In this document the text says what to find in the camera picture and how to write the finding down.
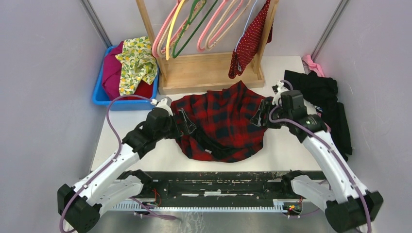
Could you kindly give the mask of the lemon print garment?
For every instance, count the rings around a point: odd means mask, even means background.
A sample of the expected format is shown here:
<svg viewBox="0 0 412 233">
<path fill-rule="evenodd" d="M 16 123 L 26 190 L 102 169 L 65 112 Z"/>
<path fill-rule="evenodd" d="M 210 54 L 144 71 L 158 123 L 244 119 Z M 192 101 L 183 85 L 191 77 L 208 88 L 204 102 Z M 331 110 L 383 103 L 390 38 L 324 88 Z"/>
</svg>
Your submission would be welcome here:
<svg viewBox="0 0 412 233">
<path fill-rule="evenodd" d="M 134 94 L 141 82 L 152 85 L 155 81 L 158 66 L 152 55 L 152 44 L 148 36 L 124 40 L 121 53 L 115 58 L 121 63 L 121 96 Z"/>
</svg>

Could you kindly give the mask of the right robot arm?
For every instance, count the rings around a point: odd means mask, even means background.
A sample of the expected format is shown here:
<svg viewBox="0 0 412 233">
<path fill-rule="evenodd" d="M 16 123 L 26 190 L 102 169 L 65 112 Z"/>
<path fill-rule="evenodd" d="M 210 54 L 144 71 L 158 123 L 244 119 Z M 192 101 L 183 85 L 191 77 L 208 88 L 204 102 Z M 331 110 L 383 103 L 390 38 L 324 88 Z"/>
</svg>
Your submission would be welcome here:
<svg viewBox="0 0 412 233">
<path fill-rule="evenodd" d="M 290 171 L 282 177 L 283 196 L 299 195 L 309 200 L 324 212 L 338 233 L 358 230 L 363 225 L 372 232 L 372 222 L 383 204 L 382 195 L 370 191 L 351 170 L 321 117 L 308 114 L 300 91 L 264 98 L 250 122 L 267 129 L 287 127 L 311 153 L 330 186 L 319 184 L 300 170 Z"/>
</svg>

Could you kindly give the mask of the red black plaid garment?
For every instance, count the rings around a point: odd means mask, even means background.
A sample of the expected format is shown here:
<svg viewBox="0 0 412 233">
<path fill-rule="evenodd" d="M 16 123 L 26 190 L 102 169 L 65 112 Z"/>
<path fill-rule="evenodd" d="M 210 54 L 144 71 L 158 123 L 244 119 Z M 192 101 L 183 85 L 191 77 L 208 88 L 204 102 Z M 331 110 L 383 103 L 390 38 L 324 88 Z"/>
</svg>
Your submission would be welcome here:
<svg viewBox="0 0 412 233">
<path fill-rule="evenodd" d="M 239 81 L 221 91 L 174 100 L 173 112 L 183 110 L 196 126 L 177 144 L 188 158 L 198 161 L 235 163 L 255 155 L 263 148 L 266 129 L 250 120 L 264 99 Z"/>
</svg>

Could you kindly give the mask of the light blue wire hanger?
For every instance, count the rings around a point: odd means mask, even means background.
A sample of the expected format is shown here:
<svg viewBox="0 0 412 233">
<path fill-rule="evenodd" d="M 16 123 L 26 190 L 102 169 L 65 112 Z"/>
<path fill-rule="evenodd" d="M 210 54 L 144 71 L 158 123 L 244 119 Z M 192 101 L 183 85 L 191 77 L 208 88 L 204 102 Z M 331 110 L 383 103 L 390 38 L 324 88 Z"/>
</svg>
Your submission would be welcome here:
<svg viewBox="0 0 412 233">
<path fill-rule="evenodd" d="M 254 8 L 255 8 L 255 6 L 256 6 L 257 3 L 258 3 L 258 0 L 255 0 L 255 2 L 253 3 L 252 7 L 250 8 L 250 12 L 249 12 L 247 21 L 246 21 L 246 23 L 245 23 L 245 25 L 244 25 L 243 32 L 242 32 L 241 36 L 239 37 L 239 39 L 238 39 L 238 41 L 237 41 L 237 43 L 236 43 L 236 45 L 235 45 L 234 52 L 237 51 L 237 47 L 238 47 L 238 45 L 239 45 L 239 43 L 240 43 L 240 40 L 241 40 L 241 38 L 244 36 L 244 34 L 245 34 L 245 32 L 246 32 L 246 29 L 247 29 L 247 27 L 248 27 L 248 25 L 249 25 L 249 21 L 251 20 L 251 15 L 252 15 L 252 13 L 253 13 L 253 11 L 254 11 Z"/>
</svg>

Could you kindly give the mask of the red polka dot skirt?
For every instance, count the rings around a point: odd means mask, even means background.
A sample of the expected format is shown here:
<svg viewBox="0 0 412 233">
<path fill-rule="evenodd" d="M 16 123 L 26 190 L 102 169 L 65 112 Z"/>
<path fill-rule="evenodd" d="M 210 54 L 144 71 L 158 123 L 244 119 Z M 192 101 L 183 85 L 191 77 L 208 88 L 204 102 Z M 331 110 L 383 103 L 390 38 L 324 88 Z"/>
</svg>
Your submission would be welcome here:
<svg viewBox="0 0 412 233">
<path fill-rule="evenodd" d="M 270 0 L 265 1 L 261 10 L 249 21 L 249 25 L 244 36 L 240 40 L 237 51 L 234 52 L 233 50 L 228 72 L 228 77 L 230 79 L 242 75 L 246 67 L 257 54 L 260 40 L 263 36 L 263 29 L 269 12 L 270 3 Z"/>
</svg>

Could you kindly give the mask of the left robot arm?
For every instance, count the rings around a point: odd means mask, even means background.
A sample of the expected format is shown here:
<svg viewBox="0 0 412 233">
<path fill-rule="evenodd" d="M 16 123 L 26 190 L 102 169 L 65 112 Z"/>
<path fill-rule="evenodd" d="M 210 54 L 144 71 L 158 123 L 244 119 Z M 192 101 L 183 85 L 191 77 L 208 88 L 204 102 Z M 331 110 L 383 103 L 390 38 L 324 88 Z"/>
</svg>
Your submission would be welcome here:
<svg viewBox="0 0 412 233">
<path fill-rule="evenodd" d="M 155 107 L 123 139 L 119 148 L 105 162 L 73 186 L 58 189 L 59 228 L 65 232 L 67 222 L 78 233 L 90 231 L 100 217 L 125 199 L 143 198 L 153 191 L 152 178 L 142 170 L 125 178 L 122 173 L 152 151 L 162 139 L 177 139 L 193 133 L 196 125 L 184 110 L 173 114 L 167 107 Z"/>
</svg>

